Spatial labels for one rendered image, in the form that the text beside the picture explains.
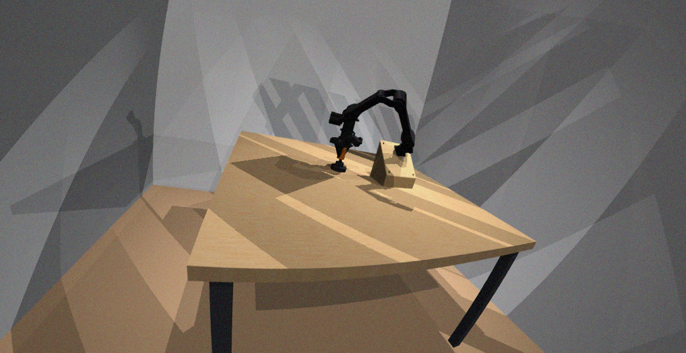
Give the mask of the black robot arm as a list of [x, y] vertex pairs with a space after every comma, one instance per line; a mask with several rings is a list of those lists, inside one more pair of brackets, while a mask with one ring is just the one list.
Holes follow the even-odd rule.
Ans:
[[[393, 96], [393, 100], [386, 97]], [[395, 111], [398, 112], [401, 125], [401, 143], [399, 145], [394, 145], [397, 156], [406, 156], [405, 153], [413, 153], [413, 147], [415, 145], [416, 135], [410, 127], [409, 118], [407, 115], [407, 94], [406, 91], [390, 89], [384, 91], [382, 89], [378, 90], [375, 94], [364, 99], [360, 103], [351, 104], [345, 109], [342, 114], [338, 114], [331, 111], [329, 123], [334, 125], [339, 125], [344, 122], [343, 127], [354, 129], [355, 121], [359, 121], [358, 117], [361, 113], [369, 109], [371, 106], [375, 106], [378, 103], [383, 103], [387, 106], [392, 106]], [[353, 146], [358, 147], [363, 144], [363, 138], [355, 136], [356, 133], [350, 133], [346, 141], [350, 141]]]

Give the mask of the black round pedestal with shaft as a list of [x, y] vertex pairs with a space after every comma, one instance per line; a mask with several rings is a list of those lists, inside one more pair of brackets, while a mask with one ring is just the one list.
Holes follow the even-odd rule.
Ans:
[[335, 163], [331, 164], [330, 167], [333, 171], [337, 172], [345, 172], [346, 171], [346, 166], [344, 166], [344, 163], [339, 159]]

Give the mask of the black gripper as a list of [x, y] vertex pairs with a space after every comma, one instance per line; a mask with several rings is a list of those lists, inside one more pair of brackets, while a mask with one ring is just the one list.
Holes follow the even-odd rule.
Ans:
[[337, 137], [331, 137], [331, 139], [330, 139], [330, 143], [335, 144], [335, 148], [336, 148], [336, 152], [337, 152], [338, 157], [340, 157], [342, 149], [344, 147], [347, 148], [346, 153], [349, 150], [349, 148], [353, 147], [352, 143], [350, 141], [348, 142], [346, 140], [347, 140], [347, 137], [349, 136], [350, 133], [352, 133], [352, 132], [355, 133], [353, 131], [353, 129], [349, 129], [349, 128], [345, 128], [345, 127], [342, 127], [340, 130], [341, 130], [341, 134], [338, 138]]

